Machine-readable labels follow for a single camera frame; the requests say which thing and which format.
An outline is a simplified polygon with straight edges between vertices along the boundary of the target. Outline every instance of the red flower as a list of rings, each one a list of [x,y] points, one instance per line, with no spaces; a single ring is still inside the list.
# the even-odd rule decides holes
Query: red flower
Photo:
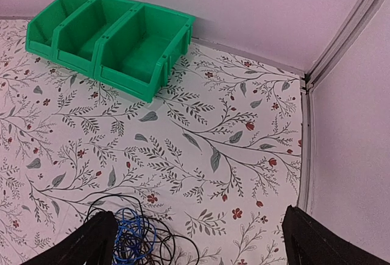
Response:
[[[243,211],[240,210],[239,208],[236,208],[236,209],[232,210],[232,213],[233,213],[233,219],[235,220],[235,219],[241,218]]]
[[[82,150],[77,151],[77,156],[78,156],[79,158],[83,158],[83,155],[85,155],[85,149],[82,149]]]
[[[266,222],[268,222],[268,219],[267,219],[267,217],[264,215],[262,218],[260,218],[260,220],[261,220],[261,222],[263,223],[263,224],[265,224]]]
[[[49,103],[50,103],[50,99],[45,99],[44,101],[43,101],[43,105],[49,105]]]
[[[255,128],[255,125],[252,122],[246,123],[245,126],[246,126],[246,129],[248,129],[249,131],[253,131]]]
[[[272,109],[273,110],[277,110],[278,108],[279,108],[279,105],[276,102],[274,102],[274,105],[272,106]]]
[[[269,161],[268,161],[268,163],[269,163],[269,165],[271,166],[271,167],[273,167],[273,166],[276,166],[276,159],[275,158],[271,158]]]
[[[147,196],[147,201],[151,204],[154,204],[154,202],[157,202],[157,198],[154,196],[154,194],[151,194]]]

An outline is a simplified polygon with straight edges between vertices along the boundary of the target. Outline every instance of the vine print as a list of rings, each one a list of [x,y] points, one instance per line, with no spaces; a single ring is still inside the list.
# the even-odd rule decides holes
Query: vine print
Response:
[[[135,208],[197,244],[200,263],[285,264],[280,216],[299,190],[299,78],[192,44],[153,103],[26,53],[0,21],[0,265]],[[177,241],[174,264],[195,264]]]

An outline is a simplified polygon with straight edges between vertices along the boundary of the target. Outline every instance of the cable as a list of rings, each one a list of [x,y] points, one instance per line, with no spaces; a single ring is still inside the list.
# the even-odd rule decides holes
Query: cable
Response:
[[[105,211],[100,207],[94,207],[94,204],[108,197],[119,197],[121,200],[123,198],[133,199],[138,204],[137,210],[126,207],[119,209],[114,214],[118,223],[118,232],[113,249],[113,264],[171,265],[176,255],[176,239],[182,238],[195,247],[197,253],[195,265],[198,265],[200,254],[194,241],[186,236],[171,233],[163,221],[145,216],[140,200],[134,196],[109,194],[96,199],[90,205],[84,223],[95,211]]]

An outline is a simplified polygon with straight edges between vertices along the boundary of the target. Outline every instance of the green container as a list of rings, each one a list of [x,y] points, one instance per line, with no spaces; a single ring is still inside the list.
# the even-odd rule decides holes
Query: green container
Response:
[[[29,23],[26,51],[151,102],[194,20],[131,0],[55,0]]]

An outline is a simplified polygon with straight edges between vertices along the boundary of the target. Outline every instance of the wire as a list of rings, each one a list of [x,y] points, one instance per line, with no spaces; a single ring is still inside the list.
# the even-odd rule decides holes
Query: wire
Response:
[[[109,194],[96,199],[90,205],[84,223],[95,211],[105,211],[100,207],[94,207],[94,205],[108,197],[119,197],[121,200],[123,198],[133,199],[138,204],[137,210],[125,207],[114,214],[118,223],[118,232],[113,249],[113,264],[170,265],[175,261],[176,240],[182,238],[195,247],[197,253],[195,265],[198,265],[200,255],[194,241],[186,236],[173,234],[163,221],[145,216],[140,200],[134,196]]]

